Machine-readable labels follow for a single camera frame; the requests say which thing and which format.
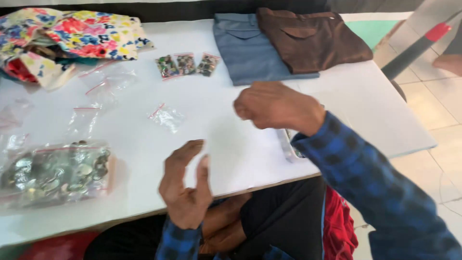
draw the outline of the pocket flap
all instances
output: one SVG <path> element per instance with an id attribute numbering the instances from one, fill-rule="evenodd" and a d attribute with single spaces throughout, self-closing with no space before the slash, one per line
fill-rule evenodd
<path id="1" fill-rule="evenodd" d="M 236 30 L 226 30 L 227 33 L 231 34 L 240 39 L 249 39 L 261 34 L 260 30 L 251 30 L 251 31 L 236 31 Z"/>
<path id="2" fill-rule="evenodd" d="M 295 38 L 307 38 L 316 33 L 314 28 L 281 27 L 280 29 Z"/>

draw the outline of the hand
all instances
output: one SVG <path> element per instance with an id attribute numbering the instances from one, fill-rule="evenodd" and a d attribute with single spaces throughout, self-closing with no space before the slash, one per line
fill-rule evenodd
<path id="1" fill-rule="evenodd" d="M 242 90 L 234 109 L 257 128 L 288 128 L 312 136 L 324 123 L 326 111 L 311 96 L 303 95 L 280 81 L 255 81 Z"/>
<path id="2" fill-rule="evenodd" d="M 165 173 L 159 193 L 167 204 L 171 221 L 181 229 L 198 228 L 212 202 L 208 186 L 207 155 L 197 166 L 196 188 L 185 189 L 183 185 L 186 166 L 202 150 L 203 144 L 204 140 L 189 141 L 165 160 Z"/>

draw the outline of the blue plaid shirt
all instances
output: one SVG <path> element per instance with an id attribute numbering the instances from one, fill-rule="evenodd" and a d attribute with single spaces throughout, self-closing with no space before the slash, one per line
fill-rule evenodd
<path id="1" fill-rule="evenodd" d="M 297 134 L 292 145 L 376 229 L 369 233 L 375 260 L 462 259 L 461 246 L 436 214 L 435 202 L 331 113 L 315 135 Z M 156 259 L 197 259 L 200 234 L 201 227 L 182 230 L 167 220 Z M 217 254 L 214 259 L 229 257 Z M 263 259 L 292 258 L 271 247 Z"/>

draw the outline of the floral fabric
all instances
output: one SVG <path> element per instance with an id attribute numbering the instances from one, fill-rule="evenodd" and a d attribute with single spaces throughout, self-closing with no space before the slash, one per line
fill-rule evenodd
<path id="1" fill-rule="evenodd" d="M 153 47 L 135 17 L 25 8 L 0 17 L 0 68 L 11 77 L 46 88 L 64 84 L 73 65 L 56 64 L 24 49 L 40 42 L 55 42 L 70 58 L 135 60 L 137 49 Z"/>

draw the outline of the white table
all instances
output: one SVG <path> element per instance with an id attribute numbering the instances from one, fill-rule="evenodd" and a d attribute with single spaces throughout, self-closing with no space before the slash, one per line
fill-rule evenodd
<path id="1" fill-rule="evenodd" d="M 212 20 L 145 24 L 144 28 L 157 49 L 141 53 L 138 61 L 121 63 L 136 70 L 139 82 L 122 93 L 115 110 L 99 118 L 92 137 L 107 140 L 118 158 L 113 192 L 72 205 L 4 213 L 0 246 L 164 208 L 157 192 L 163 161 L 187 140 L 208 140 L 215 196 L 318 172 L 310 162 L 287 162 L 275 130 L 258 130 L 234 114 L 232 102 L 243 87 L 232 86 L 224 63 L 210 78 L 198 75 L 161 81 L 154 58 L 193 51 L 199 60 L 203 51 L 218 53 Z M 373 61 L 339 65 L 321 72 L 319 79 L 287 84 L 304 93 L 332 94 L 336 108 L 352 127 L 388 157 L 436 145 Z M 54 142 L 67 129 L 72 108 L 87 103 L 86 90 L 77 78 L 52 93 L 33 92 L 1 79 L 0 106 L 14 98 L 29 98 L 36 108 L 17 132 L 30 133 L 35 144 Z M 147 119 L 161 102 L 187 117 L 175 134 Z"/>

